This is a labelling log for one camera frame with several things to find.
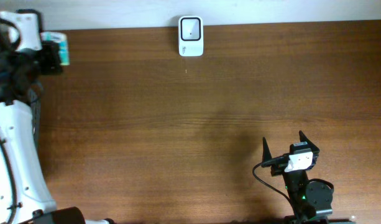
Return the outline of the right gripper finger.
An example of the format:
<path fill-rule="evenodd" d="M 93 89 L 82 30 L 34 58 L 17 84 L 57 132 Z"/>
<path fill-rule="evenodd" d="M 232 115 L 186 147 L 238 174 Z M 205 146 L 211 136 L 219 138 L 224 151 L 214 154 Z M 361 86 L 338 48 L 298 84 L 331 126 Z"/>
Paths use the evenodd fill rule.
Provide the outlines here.
<path fill-rule="evenodd" d="M 309 145 L 309 147 L 311 148 L 312 151 L 319 151 L 319 148 L 306 137 L 306 135 L 304 134 L 304 132 L 302 130 L 299 130 L 298 134 L 299 134 L 299 137 L 300 137 L 300 141 L 301 142 L 306 142 L 307 145 Z"/>
<path fill-rule="evenodd" d="M 262 138 L 263 154 L 262 154 L 262 167 L 271 166 L 272 155 L 270 153 L 269 145 L 265 137 Z"/>

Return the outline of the teal tissue pack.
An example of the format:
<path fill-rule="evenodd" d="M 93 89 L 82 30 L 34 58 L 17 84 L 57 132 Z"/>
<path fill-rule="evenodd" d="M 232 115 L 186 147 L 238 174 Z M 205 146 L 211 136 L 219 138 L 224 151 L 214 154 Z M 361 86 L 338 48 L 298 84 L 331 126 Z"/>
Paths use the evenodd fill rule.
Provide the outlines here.
<path fill-rule="evenodd" d="M 44 31 L 41 33 L 42 40 L 50 40 L 58 44 L 60 65 L 69 66 L 70 56 L 67 35 L 61 32 Z"/>

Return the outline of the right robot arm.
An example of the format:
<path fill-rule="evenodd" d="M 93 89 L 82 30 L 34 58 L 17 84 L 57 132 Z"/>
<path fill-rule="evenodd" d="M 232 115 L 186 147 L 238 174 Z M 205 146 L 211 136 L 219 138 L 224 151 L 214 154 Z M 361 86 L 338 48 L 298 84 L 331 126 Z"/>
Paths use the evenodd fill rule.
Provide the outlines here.
<path fill-rule="evenodd" d="M 284 218 L 285 223 L 328 223 L 333 213 L 334 185 L 322 179 L 309 179 L 307 172 L 317 162 L 320 149 L 306 135 L 299 132 L 300 141 L 290 145 L 288 153 L 272 157 L 265 138 L 262 139 L 263 154 L 261 167 L 269 167 L 271 176 L 282 176 L 285 195 L 292 216 Z"/>

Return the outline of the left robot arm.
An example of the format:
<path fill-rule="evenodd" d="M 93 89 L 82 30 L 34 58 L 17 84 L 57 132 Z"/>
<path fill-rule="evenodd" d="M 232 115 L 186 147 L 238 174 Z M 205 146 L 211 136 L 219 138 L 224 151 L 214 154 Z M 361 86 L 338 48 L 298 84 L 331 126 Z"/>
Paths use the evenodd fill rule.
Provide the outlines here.
<path fill-rule="evenodd" d="M 62 73 L 61 43 L 46 40 L 35 9 L 0 11 L 0 223 L 85 223 L 79 208 L 59 209 L 37 154 L 41 75 Z"/>

